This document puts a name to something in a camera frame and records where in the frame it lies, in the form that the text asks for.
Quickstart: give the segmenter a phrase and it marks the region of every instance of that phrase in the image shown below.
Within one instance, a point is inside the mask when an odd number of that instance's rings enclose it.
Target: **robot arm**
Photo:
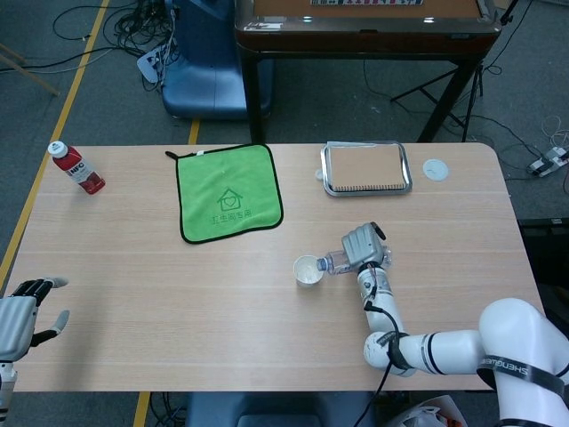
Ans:
[[[386,271],[376,224],[365,224],[342,239],[372,334],[365,360],[391,373],[479,374],[498,393],[501,422],[496,427],[567,427],[564,403],[569,383],[569,341],[532,305],[505,299],[488,306],[479,331],[409,336],[399,316]]]
[[[13,362],[22,359],[30,347],[55,338],[68,322],[69,311],[62,311],[50,329],[34,334],[40,304],[53,288],[67,283],[64,278],[28,280],[10,297],[0,299],[0,427],[18,379]]]

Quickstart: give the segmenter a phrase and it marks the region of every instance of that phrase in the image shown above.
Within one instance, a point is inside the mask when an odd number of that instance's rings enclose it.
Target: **silver tray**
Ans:
[[[403,180],[405,186],[402,189],[374,189],[359,191],[334,191],[330,183],[331,165],[330,165],[330,147],[375,147],[377,145],[397,145],[399,147],[399,158],[401,160],[401,169],[403,170]],[[407,162],[407,155],[403,144],[396,141],[365,141],[365,142],[338,142],[330,141],[320,151],[322,159],[322,175],[324,189],[326,193],[333,197],[353,197],[353,196],[390,196],[395,194],[405,194],[411,191],[413,180],[411,179],[411,171]]]

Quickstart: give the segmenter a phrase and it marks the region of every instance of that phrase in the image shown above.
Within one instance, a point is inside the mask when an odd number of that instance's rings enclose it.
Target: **green cloth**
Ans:
[[[176,160],[180,231],[188,243],[272,229],[283,220],[275,164],[266,145],[166,155]]]

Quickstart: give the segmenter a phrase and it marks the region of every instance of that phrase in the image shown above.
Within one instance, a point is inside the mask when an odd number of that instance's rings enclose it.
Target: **gray carpet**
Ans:
[[[70,0],[4,0],[0,4],[0,43],[24,54],[32,63],[82,52],[84,41],[61,40],[51,28],[53,19],[73,5],[76,3]],[[489,60],[506,43],[526,5],[527,0],[520,1],[514,24],[505,29]],[[65,17],[60,31],[67,36],[87,34],[96,12],[84,9]],[[560,116],[564,127],[569,127],[565,64],[569,56],[568,18],[569,8],[534,2],[496,64],[503,67],[502,74],[485,73],[485,96],[475,106],[475,114],[502,122],[542,151],[549,146],[541,133],[545,117]],[[96,47],[104,45],[99,37]],[[72,60],[66,66],[76,66],[78,61]],[[266,121],[268,142],[415,141],[433,106],[416,93],[402,100],[408,109],[418,111],[408,113],[391,104],[388,96],[371,93],[365,86],[363,65],[360,60],[279,61],[275,102]],[[370,85],[386,95],[400,93],[450,68],[450,64],[432,62],[366,64]],[[17,73],[0,74],[0,255],[8,245],[74,74],[42,75],[60,88],[61,96],[57,98]],[[442,87],[436,85],[433,93],[440,93]],[[465,108],[463,102],[455,113],[461,115]],[[189,128],[188,120],[166,114],[158,93],[142,89],[133,57],[111,52],[87,67],[62,138],[75,145],[186,144]],[[450,122],[447,129],[439,133],[438,141],[460,139],[456,135],[459,129]],[[470,141],[482,141],[498,152],[517,142],[508,131],[481,118],[473,119],[469,135]],[[245,122],[203,122],[198,138],[200,144],[248,141]],[[514,166],[502,164],[506,178],[525,178],[519,168],[533,160],[522,146],[502,152],[501,158]],[[562,190],[565,173],[535,181],[508,181],[517,217],[568,216],[569,196]],[[493,394],[453,395],[470,427],[491,425],[496,419]],[[135,405],[134,393],[19,393],[14,397],[7,426],[132,425]],[[148,425],[155,423],[151,418]]]

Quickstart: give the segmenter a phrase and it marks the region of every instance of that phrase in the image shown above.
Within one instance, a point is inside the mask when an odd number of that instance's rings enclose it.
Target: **light wood tabletop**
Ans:
[[[106,179],[88,196],[50,162],[8,292],[60,275],[36,330],[71,310],[57,339],[16,367],[17,391],[374,390],[355,275],[299,288],[300,255],[341,249],[378,222],[393,251],[389,282],[410,334],[477,328],[504,297],[541,307],[494,152],[407,144],[413,192],[332,198],[315,179],[320,145],[271,145],[284,204],[273,230],[192,246],[180,237],[175,164],[198,146],[79,147]],[[446,181],[422,172],[444,160]],[[386,390],[483,389],[474,375],[391,375]]]

